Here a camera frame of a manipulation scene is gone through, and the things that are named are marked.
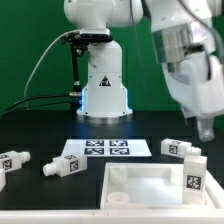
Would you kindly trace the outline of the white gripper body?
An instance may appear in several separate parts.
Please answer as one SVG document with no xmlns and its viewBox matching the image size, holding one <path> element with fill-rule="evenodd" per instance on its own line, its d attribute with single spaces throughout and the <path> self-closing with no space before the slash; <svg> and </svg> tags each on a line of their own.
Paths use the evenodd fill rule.
<svg viewBox="0 0 224 224">
<path fill-rule="evenodd" d="M 171 97 L 180 104 L 185 118 L 212 118 L 224 113 L 224 74 L 216 56 L 204 52 L 190 55 L 170 72 L 162 69 Z"/>
</svg>

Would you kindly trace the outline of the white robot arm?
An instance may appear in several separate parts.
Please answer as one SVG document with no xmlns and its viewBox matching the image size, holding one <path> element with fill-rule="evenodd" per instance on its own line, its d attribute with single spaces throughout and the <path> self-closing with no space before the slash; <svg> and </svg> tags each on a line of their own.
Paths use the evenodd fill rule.
<svg viewBox="0 0 224 224">
<path fill-rule="evenodd" d="M 112 27 L 151 22 L 154 49 L 171 97 L 186 118 L 212 120 L 224 113 L 224 56 L 212 18 L 224 14 L 224 0 L 64 0 L 64 12 L 77 28 L 73 37 L 89 52 L 88 81 L 77 114 L 119 119 L 132 114 L 122 84 L 122 48 Z"/>
</svg>

